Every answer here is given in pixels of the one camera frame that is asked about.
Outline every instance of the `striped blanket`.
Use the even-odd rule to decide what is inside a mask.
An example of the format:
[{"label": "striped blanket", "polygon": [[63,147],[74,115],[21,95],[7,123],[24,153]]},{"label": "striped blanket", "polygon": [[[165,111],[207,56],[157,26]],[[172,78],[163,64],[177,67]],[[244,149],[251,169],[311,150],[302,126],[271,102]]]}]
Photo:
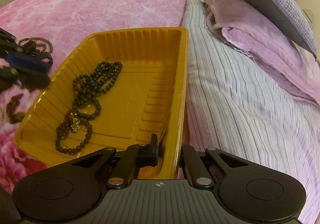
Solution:
[{"label": "striped blanket", "polygon": [[284,172],[306,189],[299,220],[320,212],[320,111],[295,101],[247,56],[213,36],[203,0],[187,0],[190,144],[217,147]]}]

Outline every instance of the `gold pendant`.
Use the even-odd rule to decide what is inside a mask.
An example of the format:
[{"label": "gold pendant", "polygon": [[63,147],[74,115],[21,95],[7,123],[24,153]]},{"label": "gold pendant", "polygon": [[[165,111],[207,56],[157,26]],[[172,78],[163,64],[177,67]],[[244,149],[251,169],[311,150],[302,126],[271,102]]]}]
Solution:
[{"label": "gold pendant", "polygon": [[80,129],[80,120],[76,117],[72,119],[72,132],[76,133]]}]

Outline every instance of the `yellow plastic tray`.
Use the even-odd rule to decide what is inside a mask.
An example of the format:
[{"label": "yellow plastic tray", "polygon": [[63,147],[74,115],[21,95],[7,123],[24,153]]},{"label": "yellow plastic tray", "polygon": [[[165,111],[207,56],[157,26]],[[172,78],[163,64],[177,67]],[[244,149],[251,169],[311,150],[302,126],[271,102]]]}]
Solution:
[{"label": "yellow plastic tray", "polygon": [[[149,143],[158,135],[159,165],[141,169],[141,179],[174,179],[180,154],[187,76],[188,31],[185,28],[139,28],[89,35],[59,66],[50,86],[41,91],[14,138],[15,144],[41,162],[54,166],[112,146]],[[91,121],[93,134],[77,155],[55,150],[56,127],[75,95],[72,80],[92,73],[102,60],[121,61],[115,86],[98,97],[102,110]],[[81,112],[94,112],[89,105]],[[69,133],[63,148],[74,148],[86,129]]]}]

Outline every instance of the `purple cloth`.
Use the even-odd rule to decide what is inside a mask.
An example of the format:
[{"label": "purple cloth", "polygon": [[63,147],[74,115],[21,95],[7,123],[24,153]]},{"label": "purple cloth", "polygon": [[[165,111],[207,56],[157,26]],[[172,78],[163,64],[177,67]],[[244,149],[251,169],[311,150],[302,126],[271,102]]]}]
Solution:
[{"label": "purple cloth", "polygon": [[216,37],[249,56],[292,98],[320,107],[320,69],[311,53],[244,0],[204,1],[206,23]]}]

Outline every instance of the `triangular cutout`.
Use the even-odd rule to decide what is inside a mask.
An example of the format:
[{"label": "triangular cutout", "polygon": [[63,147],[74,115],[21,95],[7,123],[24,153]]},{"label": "triangular cutout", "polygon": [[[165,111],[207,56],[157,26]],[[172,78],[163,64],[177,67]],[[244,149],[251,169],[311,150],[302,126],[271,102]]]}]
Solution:
[{"label": "triangular cutout", "polygon": [[74,166],[84,167],[84,168],[90,168],[92,167],[101,157],[103,156],[102,153],[96,154],[90,158],[84,159],[83,161],[79,161],[74,163]]},{"label": "triangular cutout", "polygon": [[247,163],[242,162],[237,159],[234,159],[224,153],[220,153],[218,155],[230,168],[238,168],[238,167],[248,166]]}]

